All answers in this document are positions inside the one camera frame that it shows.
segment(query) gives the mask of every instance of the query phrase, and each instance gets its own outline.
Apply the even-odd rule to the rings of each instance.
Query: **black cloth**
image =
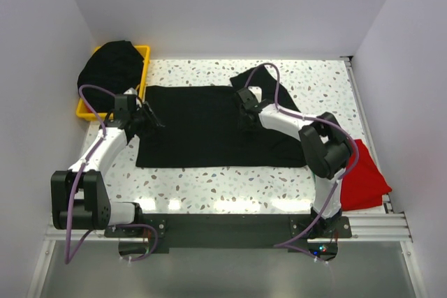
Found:
[[[301,142],[280,132],[237,128],[239,112],[233,96],[252,69],[231,78],[233,87],[147,87],[146,99],[165,125],[155,136],[140,140],[137,167],[272,166],[302,167]],[[272,99],[276,80],[265,68],[250,86]],[[298,111],[287,90],[279,102]]]
[[[99,48],[79,74],[81,85],[92,84],[123,94],[141,82],[143,57],[129,41],[113,41]],[[86,88],[84,95],[97,112],[108,112],[114,107],[113,97],[99,90]]]

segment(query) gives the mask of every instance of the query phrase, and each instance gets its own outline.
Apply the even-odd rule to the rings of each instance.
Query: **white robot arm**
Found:
[[[258,87],[243,88],[236,93],[236,103],[240,109],[240,127],[248,131],[267,128],[279,131],[301,141],[303,154],[310,170],[314,173],[315,201],[312,211],[319,214],[328,199],[334,183],[343,175],[353,153],[348,138],[327,124],[305,121],[291,115],[296,111],[278,107],[270,100],[261,100]],[[338,125],[336,118],[324,113],[314,118],[324,119]],[[323,210],[323,220],[336,219],[341,216],[340,192],[342,181]]]
[[[109,201],[103,175],[133,136],[150,136],[160,126],[159,120],[147,103],[138,102],[136,94],[130,93],[115,96],[114,119],[105,120],[104,124],[105,137],[98,132],[94,143],[78,162],[52,175],[52,217],[57,229],[66,229],[68,199],[82,164],[85,167],[76,186],[72,211],[73,229],[103,230],[111,225],[137,223],[142,215],[137,203]],[[96,150],[87,160],[94,147]]]

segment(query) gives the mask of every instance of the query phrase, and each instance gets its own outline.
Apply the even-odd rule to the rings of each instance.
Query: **red garment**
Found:
[[[342,209],[351,211],[354,209],[369,209],[382,205],[382,195],[392,191],[377,169],[367,147],[362,140],[356,140],[360,158],[353,170],[343,178],[342,184]]]

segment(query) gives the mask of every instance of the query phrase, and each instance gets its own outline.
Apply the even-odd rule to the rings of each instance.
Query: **yellow tray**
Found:
[[[138,96],[144,100],[146,91],[146,74],[147,74],[147,67],[149,66],[149,54],[151,52],[151,48],[149,48],[148,45],[134,45],[134,47],[144,58],[144,64],[142,66],[140,90],[138,92]],[[93,53],[95,53],[95,51],[97,51],[99,48],[100,47],[96,47]],[[95,114],[89,112],[87,106],[85,106],[84,101],[82,99],[79,99],[78,107],[76,108],[76,115],[79,118],[85,119],[87,121],[96,121]],[[101,117],[102,120],[105,119],[106,115],[107,115],[106,112],[99,113],[99,116]]]

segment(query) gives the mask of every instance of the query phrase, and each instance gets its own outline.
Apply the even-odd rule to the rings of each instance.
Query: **speckled white surface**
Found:
[[[230,85],[230,77],[263,61],[153,60],[147,85]],[[281,83],[302,112],[329,111],[354,138],[365,139],[343,61],[268,61],[279,67]],[[97,132],[98,123],[91,123],[84,150]],[[105,183],[112,201],[139,202],[147,213],[299,214],[309,212],[315,197],[307,167],[142,169],[135,166],[138,145],[138,138],[131,140],[105,175]],[[377,207],[357,213],[384,210]]]

